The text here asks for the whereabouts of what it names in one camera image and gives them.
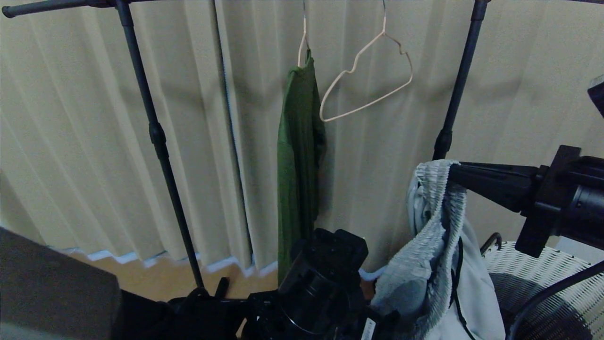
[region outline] clothes hanger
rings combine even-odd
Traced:
[[[347,116],[349,114],[353,114],[353,113],[355,113],[357,111],[363,110],[364,108],[366,108],[368,106],[371,106],[371,105],[379,102],[380,100],[382,100],[382,99],[390,96],[391,94],[395,93],[396,91],[399,91],[400,89],[402,89],[403,87],[405,87],[405,86],[409,85],[409,83],[411,83],[411,80],[413,79],[413,65],[411,64],[411,58],[409,57],[409,53],[408,52],[403,52],[403,45],[398,40],[396,40],[395,38],[392,38],[390,35],[388,35],[388,33],[386,33],[386,2],[384,0],[382,0],[382,4],[384,5],[384,24],[382,26],[382,31],[375,38],[373,38],[373,40],[371,40],[369,42],[369,44],[367,44],[365,47],[363,47],[359,51],[359,53],[356,54],[355,62],[352,65],[352,69],[350,71],[344,70],[344,71],[340,72],[340,74],[336,77],[336,79],[333,81],[333,83],[328,87],[327,92],[325,92],[325,96],[323,96],[323,100],[321,101],[321,107],[319,109],[319,117],[321,118],[321,120],[323,122],[331,122],[333,120],[336,120],[336,119],[345,117],[345,116]],[[335,117],[331,117],[331,118],[325,119],[323,117],[323,108],[325,106],[325,100],[327,99],[327,96],[329,96],[329,94],[331,93],[333,87],[338,83],[338,81],[340,80],[340,78],[342,78],[342,76],[344,74],[346,74],[346,73],[347,74],[352,74],[352,73],[354,73],[356,71],[356,66],[357,66],[357,64],[359,62],[359,57],[361,56],[361,54],[363,54],[363,52],[365,52],[371,45],[373,45],[373,43],[375,43],[381,37],[386,37],[386,38],[389,38],[390,40],[394,41],[399,46],[399,53],[400,53],[400,55],[404,54],[407,57],[407,60],[409,61],[409,68],[411,69],[411,75],[409,77],[409,80],[406,83],[404,83],[403,85],[401,85],[401,86],[397,87],[396,89],[394,89],[392,92],[387,93],[387,94],[383,95],[382,97],[380,97],[380,98],[378,98],[378,99],[376,99],[376,100],[374,100],[374,101],[372,101],[370,103],[367,103],[367,104],[361,106],[360,108],[356,108],[356,109],[354,109],[352,111],[349,111],[349,112],[346,112],[346,113],[342,113],[339,116],[335,116]]]
[[[306,0],[302,0],[302,8],[304,13],[304,34],[302,35],[302,41],[300,42],[300,48],[298,49],[298,67],[302,67],[302,46],[304,45],[304,42],[306,42],[306,48],[309,48],[308,35],[306,34]]]

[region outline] green shirt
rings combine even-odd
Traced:
[[[318,215],[319,159],[326,142],[310,50],[306,65],[294,67],[288,78],[277,143],[279,283],[292,265],[291,247],[300,238],[312,236]]]

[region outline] curtain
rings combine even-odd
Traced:
[[[383,266],[410,238],[405,194],[414,168],[431,159],[470,24],[473,1],[387,1],[387,32],[409,51],[413,82],[366,110],[326,123],[316,227],[364,237],[363,268]],[[301,1],[216,2],[251,244],[267,264],[277,247],[276,150],[287,71],[298,60]],[[382,29],[379,1],[306,1],[319,92],[352,67]],[[469,162],[549,165],[560,144],[604,156],[604,119],[586,90],[604,73],[604,5],[489,4],[448,156]],[[396,46],[378,41],[326,102],[332,117],[408,79]],[[515,240],[523,218],[471,195],[478,239]]]
[[[213,4],[131,8],[196,250],[203,264],[248,267]],[[2,225],[58,248],[185,257],[117,12],[0,25]]]
[[[367,271],[409,240],[405,193],[416,165],[432,156],[472,5],[387,1],[388,33],[409,51],[414,80],[326,124],[315,226],[364,237]],[[287,72],[298,60],[302,2],[131,7],[202,261],[235,256],[247,266],[253,253],[257,267],[273,263],[277,130]],[[313,0],[306,8],[324,94],[381,31],[384,9],[378,1]],[[184,257],[116,12],[2,18],[0,28],[3,225],[56,247]],[[448,156],[539,166],[568,144],[604,157],[604,119],[586,94],[604,73],[603,58],[604,5],[489,3]],[[381,96],[409,72],[396,47],[380,40],[333,90],[326,116]],[[495,231],[514,240],[522,227],[522,217],[475,195],[467,211],[481,241]]]

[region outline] woven basket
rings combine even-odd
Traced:
[[[483,257],[495,286],[504,321],[546,287],[590,266],[590,263],[546,247],[539,258],[505,242]],[[604,339],[604,275],[597,275],[546,299],[527,315],[520,340]]]

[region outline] wooden floor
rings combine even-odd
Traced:
[[[145,268],[141,261],[135,260],[120,264],[113,258],[98,261],[89,260],[82,253],[69,254],[71,257],[103,269],[117,276],[120,288],[131,293],[156,301],[168,301],[179,296],[187,296],[195,288],[195,280],[188,261],[174,261],[159,257],[157,263]],[[214,273],[202,271],[206,289],[214,294],[221,277],[230,279],[228,298],[247,298],[250,293],[277,288],[277,271],[265,276],[254,273],[245,277],[236,264],[232,264]]]

